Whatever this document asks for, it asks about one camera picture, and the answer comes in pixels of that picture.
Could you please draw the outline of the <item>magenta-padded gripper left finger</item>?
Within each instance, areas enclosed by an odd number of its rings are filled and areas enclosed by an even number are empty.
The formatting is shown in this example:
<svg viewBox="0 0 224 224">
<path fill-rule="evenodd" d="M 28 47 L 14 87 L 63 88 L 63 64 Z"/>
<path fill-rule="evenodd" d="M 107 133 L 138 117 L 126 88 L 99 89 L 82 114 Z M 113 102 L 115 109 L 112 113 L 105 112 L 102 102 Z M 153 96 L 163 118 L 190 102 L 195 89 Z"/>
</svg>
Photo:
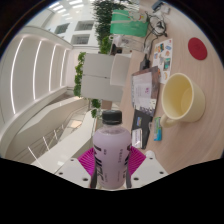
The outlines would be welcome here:
<svg viewBox="0 0 224 224">
<path fill-rule="evenodd" d="M 97 186 L 94 149 L 88 149 L 78 158 L 70 158 L 56 175 L 84 188 Z"/>
</svg>

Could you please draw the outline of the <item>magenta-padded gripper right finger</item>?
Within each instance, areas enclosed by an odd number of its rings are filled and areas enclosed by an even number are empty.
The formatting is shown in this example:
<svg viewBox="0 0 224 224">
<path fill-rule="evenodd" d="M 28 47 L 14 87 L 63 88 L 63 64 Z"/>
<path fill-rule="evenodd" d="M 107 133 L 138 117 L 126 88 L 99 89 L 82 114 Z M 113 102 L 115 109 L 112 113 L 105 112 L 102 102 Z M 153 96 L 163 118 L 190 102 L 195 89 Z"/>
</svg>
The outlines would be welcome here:
<svg viewBox="0 0 224 224">
<path fill-rule="evenodd" d="M 130 149 L 126 175 L 127 188 L 140 188 L 167 175 L 153 151 L 149 150 L 143 154 L 134 147 Z"/>
</svg>

